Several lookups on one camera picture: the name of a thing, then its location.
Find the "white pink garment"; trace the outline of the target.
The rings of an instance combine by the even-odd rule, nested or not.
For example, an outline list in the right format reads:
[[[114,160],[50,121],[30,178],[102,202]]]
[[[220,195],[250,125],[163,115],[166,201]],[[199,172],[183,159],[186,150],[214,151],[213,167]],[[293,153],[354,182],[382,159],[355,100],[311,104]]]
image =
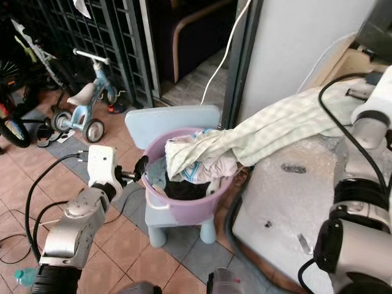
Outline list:
[[[238,171],[238,160],[226,147],[219,146],[221,130],[205,129],[166,140],[166,173],[171,181],[187,180],[207,184],[230,177]]]

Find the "purple plastic laundry basin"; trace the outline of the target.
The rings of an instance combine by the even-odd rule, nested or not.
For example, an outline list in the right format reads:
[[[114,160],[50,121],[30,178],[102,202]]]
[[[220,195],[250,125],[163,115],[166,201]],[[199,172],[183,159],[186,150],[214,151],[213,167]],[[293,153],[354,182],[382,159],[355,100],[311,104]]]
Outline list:
[[[143,155],[148,155],[148,165],[156,159],[165,159],[164,146],[168,139],[188,135],[202,131],[202,128],[185,127],[176,129],[167,134],[160,135],[149,144]],[[210,188],[210,195],[198,200],[174,200],[167,198],[162,191],[156,190],[148,181],[148,165],[143,174],[140,184],[144,184],[146,199],[145,223],[149,227],[179,227],[179,226],[205,226],[212,225],[214,213],[217,210],[219,200],[227,193],[235,180],[235,175],[214,179]]]

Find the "robot right leg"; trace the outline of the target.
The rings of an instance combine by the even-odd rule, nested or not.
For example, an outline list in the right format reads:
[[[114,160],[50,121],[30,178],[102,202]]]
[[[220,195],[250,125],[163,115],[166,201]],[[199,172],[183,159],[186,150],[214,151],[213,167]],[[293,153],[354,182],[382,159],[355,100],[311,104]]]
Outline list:
[[[251,294],[249,275],[218,267],[208,275],[207,294]]]

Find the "robot leg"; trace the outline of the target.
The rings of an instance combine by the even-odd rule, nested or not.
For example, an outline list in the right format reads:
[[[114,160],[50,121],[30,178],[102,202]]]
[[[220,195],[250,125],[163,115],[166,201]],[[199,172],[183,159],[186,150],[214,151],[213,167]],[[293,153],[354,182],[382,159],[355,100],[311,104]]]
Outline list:
[[[115,294],[162,294],[162,289],[150,282],[134,282],[121,287]]]
[[[207,294],[251,294],[249,275],[218,267],[208,275]]]

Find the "robot left leg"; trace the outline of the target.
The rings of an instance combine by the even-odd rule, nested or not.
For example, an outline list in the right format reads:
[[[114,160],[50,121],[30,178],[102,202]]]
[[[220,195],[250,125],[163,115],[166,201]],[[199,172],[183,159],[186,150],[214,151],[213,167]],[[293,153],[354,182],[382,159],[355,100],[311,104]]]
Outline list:
[[[134,282],[121,287],[115,294],[162,294],[162,289],[150,282]]]

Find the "black bicycle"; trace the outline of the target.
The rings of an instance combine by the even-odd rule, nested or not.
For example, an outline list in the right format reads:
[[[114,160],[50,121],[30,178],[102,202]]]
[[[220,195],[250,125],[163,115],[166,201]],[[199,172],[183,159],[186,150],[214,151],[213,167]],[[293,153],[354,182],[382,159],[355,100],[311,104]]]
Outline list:
[[[51,119],[24,116],[39,105],[44,86],[50,82],[57,88],[64,86],[51,64],[55,56],[43,50],[34,34],[11,17],[1,17],[0,37],[0,134],[18,148],[27,148],[33,142],[46,148],[57,133]]]

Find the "black metal grille gate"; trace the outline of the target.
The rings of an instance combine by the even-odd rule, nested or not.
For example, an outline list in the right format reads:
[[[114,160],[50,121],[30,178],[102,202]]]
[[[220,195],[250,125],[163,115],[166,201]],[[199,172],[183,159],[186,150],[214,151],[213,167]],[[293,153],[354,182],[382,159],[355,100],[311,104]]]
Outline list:
[[[107,76],[135,107],[150,107],[157,96],[149,72],[148,52],[143,44],[137,0],[84,0],[87,14],[75,0],[22,0],[20,9],[41,31],[45,45],[71,70],[73,81],[85,83],[89,61],[76,57],[81,50],[110,60]]]

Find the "light blue plastic child chair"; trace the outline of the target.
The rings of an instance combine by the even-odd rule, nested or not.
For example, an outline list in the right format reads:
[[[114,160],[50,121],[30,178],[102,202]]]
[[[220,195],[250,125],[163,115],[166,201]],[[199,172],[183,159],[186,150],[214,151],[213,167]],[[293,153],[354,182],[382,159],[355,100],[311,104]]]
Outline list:
[[[125,123],[129,134],[138,148],[145,151],[149,144],[160,135],[181,128],[215,129],[219,125],[221,111],[214,105],[188,105],[175,107],[153,107],[141,110],[129,110]],[[215,243],[216,226],[199,225],[200,238],[205,244]],[[149,244],[152,247],[164,247],[167,243],[165,228],[149,227]]]

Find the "white hanging cloth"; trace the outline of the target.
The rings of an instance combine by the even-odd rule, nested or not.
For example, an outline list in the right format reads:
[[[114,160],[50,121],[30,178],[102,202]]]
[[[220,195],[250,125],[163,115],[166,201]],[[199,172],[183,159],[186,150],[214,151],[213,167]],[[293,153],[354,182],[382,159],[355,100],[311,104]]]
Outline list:
[[[76,10],[79,11],[82,16],[92,19],[90,11],[86,5],[86,0],[73,0],[73,6],[75,6]]]

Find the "green checkered cloth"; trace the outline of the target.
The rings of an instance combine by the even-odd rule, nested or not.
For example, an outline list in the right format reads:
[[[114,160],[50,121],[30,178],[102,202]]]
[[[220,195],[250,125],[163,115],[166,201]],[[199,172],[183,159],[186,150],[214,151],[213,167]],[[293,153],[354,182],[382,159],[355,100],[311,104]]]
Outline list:
[[[317,100],[320,88],[311,88],[265,107],[235,128],[221,130],[218,145],[226,146],[238,166],[250,167],[264,157],[302,139],[321,134],[342,137]]]

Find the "white top-load washing machine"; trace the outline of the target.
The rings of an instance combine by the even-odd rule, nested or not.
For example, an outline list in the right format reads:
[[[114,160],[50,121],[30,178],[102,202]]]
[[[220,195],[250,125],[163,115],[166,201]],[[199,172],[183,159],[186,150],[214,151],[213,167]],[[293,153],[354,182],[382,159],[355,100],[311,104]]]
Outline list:
[[[253,168],[233,233],[294,282],[333,204],[338,138],[314,135]]]

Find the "clear plastic bottle green cap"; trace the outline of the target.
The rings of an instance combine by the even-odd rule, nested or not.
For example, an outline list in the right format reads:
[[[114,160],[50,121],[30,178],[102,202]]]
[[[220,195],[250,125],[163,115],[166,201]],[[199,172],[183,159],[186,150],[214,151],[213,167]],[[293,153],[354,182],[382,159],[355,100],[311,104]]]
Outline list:
[[[13,274],[20,287],[31,288],[37,278],[37,267],[23,267]]]

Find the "light blue child tricycle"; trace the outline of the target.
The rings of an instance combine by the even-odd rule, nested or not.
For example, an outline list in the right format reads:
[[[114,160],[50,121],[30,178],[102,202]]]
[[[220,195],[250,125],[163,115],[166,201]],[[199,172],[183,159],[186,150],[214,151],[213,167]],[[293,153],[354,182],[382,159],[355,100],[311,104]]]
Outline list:
[[[75,55],[81,55],[92,59],[92,67],[95,72],[95,80],[89,82],[74,96],[67,99],[68,104],[75,106],[73,112],[57,110],[51,120],[51,126],[57,132],[69,132],[71,129],[82,132],[83,137],[89,143],[97,143],[105,134],[103,121],[93,116],[92,108],[100,100],[106,100],[107,104],[114,104],[120,95],[120,91],[110,84],[104,71],[104,65],[110,65],[110,59],[73,49]]]

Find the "dark garment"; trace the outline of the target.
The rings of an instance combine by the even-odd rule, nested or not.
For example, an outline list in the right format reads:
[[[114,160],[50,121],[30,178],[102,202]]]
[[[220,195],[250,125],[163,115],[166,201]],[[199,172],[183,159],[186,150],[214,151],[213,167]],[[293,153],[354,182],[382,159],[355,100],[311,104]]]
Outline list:
[[[183,201],[198,200],[211,193],[212,183],[193,184],[187,180],[171,181],[168,178],[165,159],[162,157],[148,165],[146,176],[153,188],[162,191],[170,199]]]

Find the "brown cardboard box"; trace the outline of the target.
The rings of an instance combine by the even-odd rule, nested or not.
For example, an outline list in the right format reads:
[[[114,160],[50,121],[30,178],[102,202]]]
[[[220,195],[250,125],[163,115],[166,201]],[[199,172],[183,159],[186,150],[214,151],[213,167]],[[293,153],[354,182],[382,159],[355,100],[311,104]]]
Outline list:
[[[369,73],[371,71],[384,71],[392,66],[392,61],[385,61],[369,50],[346,48],[341,54],[328,53],[319,61],[309,75],[306,76],[302,86],[296,93],[324,86],[330,80],[342,75],[353,73]]]

